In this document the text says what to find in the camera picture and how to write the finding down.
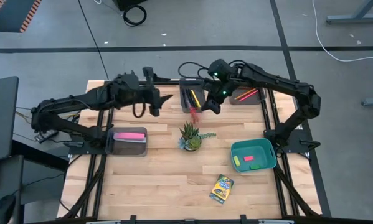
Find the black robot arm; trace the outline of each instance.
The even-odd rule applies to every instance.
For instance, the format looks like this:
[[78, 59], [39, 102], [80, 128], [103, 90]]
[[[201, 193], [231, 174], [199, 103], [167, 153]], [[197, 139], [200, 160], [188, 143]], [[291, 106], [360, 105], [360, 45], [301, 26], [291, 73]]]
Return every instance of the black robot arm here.
[[103, 86], [93, 88], [86, 94], [72, 96], [61, 99], [50, 99], [41, 102], [38, 107], [33, 108], [31, 128], [35, 132], [46, 132], [51, 129], [63, 131], [65, 133], [82, 136], [92, 147], [102, 147], [106, 143], [106, 131], [101, 127], [85, 127], [72, 123], [59, 117], [62, 113], [78, 111], [83, 109], [108, 110], [111, 108], [120, 109], [124, 106], [150, 104], [149, 112], [153, 116], [159, 116], [159, 109], [163, 103], [172, 95], [160, 96], [160, 91], [154, 87], [153, 80], [162, 80], [153, 73], [151, 67], [144, 67], [143, 73], [146, 83], [140, 84], [138, 77], [130, 74], [118, 75], [114, 80], [106, 82]]
[[210, 65], [208, 74], [217, 77], [220, 81], [205, 79], [204, 89], [209, 94], [202, 110], [212, 110], [219, 114], [220, 104], [240, 86], [267, 88], [294, 96], [298, 102], [298, 109], [275, 130], [265, 133], [266, 138], [280, 147], [288, 145], [291, 132], [303, 121], [319, 115], [321, 98], [316, 94], [312, 85], [269, 74], [261, 67], [241, 60], [234, 62], [236, 63], [232, 66], [220, 59]]

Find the wooden table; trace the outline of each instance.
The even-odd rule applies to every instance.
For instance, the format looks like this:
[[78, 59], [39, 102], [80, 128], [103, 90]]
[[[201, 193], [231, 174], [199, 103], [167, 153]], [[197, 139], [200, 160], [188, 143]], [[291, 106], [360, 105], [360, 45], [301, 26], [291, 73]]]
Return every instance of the wooden table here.
[[[87, 91], [101, 85], [101, 80], [90, 80]], [[232, 143], [263, 137], [265, 125], [261, 105], [232, 106], [227, 101], [221, 106], [221, 114], [203, 112], [200, 132], [215, 132], [217, 136], [205, 139], [198, 151], [187, 152], [177, 146], [181, 136], [179, 128], [191, 118], [182, 112], [179, 87], [157, 87], [162, 95], [174, 95], [165, 102], [159, 117], [146, 112], [142, 118], [135, 118], [130, 106], [115, 111], [113, 124], [116, 127], [148, 130], [148, 153], [146, 157], [108, 156], [98, 219], [129, 220], [130, 215], [137, 215], [139, 220], [239, 219], [241, 214], [246, 214], [247, 218], [280, 218], [273, 171], [239, 174], [230, 160]], [[277, 92], [275, 99], [280, 121], [284, 121], [295, 110], [293, 99]], [[83, 110], [80, 124], [96, 125], [97, 116], [98, 111]], [[295, 188], [314, 211], [321, 213], [308, 160], [298, 154], [289, 154], [288, 160]], [[89, 161], [90, 156], [84, 155], [68, 169], [62, 194], [64, 205], [71, 207], [83, 192]], [[223, 205], [209, 197], [219, 174], [235, 181]], [[92, 214], [94, 191], [91, 195], [89, 215]], [[291, 213], [288, 194], [285, 197]], [[65, 213], [67, 211], [60, 207], [58, 216]]]

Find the gray concrete floor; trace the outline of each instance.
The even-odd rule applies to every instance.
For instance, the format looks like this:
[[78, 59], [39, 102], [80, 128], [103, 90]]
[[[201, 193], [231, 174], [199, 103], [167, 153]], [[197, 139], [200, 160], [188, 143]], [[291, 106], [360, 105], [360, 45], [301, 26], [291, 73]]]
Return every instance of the gray concrete floor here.
[[[103, 1], [114, 7], [110, 0]], [[81, 2], [100, 47], [280, 46], [266, 0], [150, 0], [142, 3], [148, 11], [146, 23], [134, 28], [124, 25], [119, 12], [93, 0]], [[362, 2], [316, 1], [319, 33], [325, 45], [357, 46], [358, 40], [360, 45], [373, 45], [373, 24], [329, 26], [324, 22], [326, 15], [350, 14]], [[288, 44], [318, 46], [311, 1], [276, 3]], [[42, 1], [26, 33], [0, 33], [0, 48], [51, 47], [94, 47], [77, 0]], [[373, 56], [373, 52], [334, 54], [341, 58]], [[179, 64], [192, 60], [208, 65], [217, 58], [243, 59], [288, 76], [282, 52], [105, 52], [102, 57], [110, 78], [131, 69], [142, 77], [143, 66], [154, 67], [160, 76], [178, 78]], [[322, 96], [321, 115], [309, 123], [314, 139], [322, 143], [317, 154], [332, 216], [373, 220], [373, 108], [360, 105], [363, 98], [373, 96], [373, 60], [340, 63], [323, 52], [292, 52], [291, 57], [297, 78], [313, 84]], [[23, 107], [47, 98], [82, 94], [87, 80], [105, 79], [97, 53], [0, 54], [0, 78], [12, 75], [20, 78], [17, 105]], [[19, 118], [14, 131], [29, 138], [34, 135]], [[15, 139], [43, 151], [57, 147], [51, 142], [40, 145]], [[56, 184], [47, 187], [60, 192], [62, 180], [52, 181]], [[32, 203], [26, 207], [26, 221], [51, 220], [58, 206], [58, 194]]]

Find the crayola crayon box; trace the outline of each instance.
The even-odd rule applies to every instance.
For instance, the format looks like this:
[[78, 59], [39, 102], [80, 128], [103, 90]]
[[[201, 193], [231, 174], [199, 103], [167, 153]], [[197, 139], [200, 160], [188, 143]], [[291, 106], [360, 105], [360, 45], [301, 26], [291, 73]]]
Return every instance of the crayola crayon box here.
[[234, 181], [220, 174], [214, 188], [210, 193], [210, 198], [223, 204], [230, 194], [230, 189], [234, 185]]

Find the teal basket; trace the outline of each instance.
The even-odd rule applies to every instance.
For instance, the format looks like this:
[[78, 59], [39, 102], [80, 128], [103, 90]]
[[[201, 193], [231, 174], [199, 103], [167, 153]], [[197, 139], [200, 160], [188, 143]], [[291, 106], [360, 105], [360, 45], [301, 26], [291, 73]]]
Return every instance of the teal basket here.
[[[238, 157], [240, 166], [236, 166], [234, 156]], [[246, 156], [253, 156], [253, 160], [244, 161]], [[271, 169], [278, 161], [271, 142], [265, 138], [233, 143], [230, 148], [230, 159], [238, 172]]]

